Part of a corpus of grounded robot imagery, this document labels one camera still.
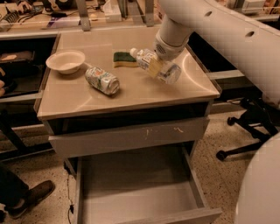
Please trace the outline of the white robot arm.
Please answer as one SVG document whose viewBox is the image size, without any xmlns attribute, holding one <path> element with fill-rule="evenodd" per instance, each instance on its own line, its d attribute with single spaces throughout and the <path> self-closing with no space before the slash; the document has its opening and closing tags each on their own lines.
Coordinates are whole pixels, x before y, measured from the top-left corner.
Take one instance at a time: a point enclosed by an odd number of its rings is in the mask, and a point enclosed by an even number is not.
<svg viewBox="0 0 280 224">
<path fill-rule="evenodd" d="M 164 18 L 153 48 L 162 60 L 177 58 L 196 32 L 240 70 L 269 104 L 280 102 L 279 31 L 221 6 L 215 0 L 158 0 Z M 280 224 L 280 133 L 252 157 L 245 172 L 234 224 Z"/>
</svg>

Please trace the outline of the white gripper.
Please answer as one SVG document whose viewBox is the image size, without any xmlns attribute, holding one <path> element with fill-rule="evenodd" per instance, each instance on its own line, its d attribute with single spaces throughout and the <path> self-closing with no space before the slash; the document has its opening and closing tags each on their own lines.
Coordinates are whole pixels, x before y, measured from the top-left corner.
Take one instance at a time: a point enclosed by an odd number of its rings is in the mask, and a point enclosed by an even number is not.
<svg viewBox="0 0 280 224">
<path fill-rule="evenodd" d="M 162 60 L 176 59 L 186 47 L 193 28 L 188 16 L 165 14 L 162 24 L 156 34 L 153 49 L 160 59 L 152 58 L 148 73 L 156 78 L 163 67 Z"/>
</svg>

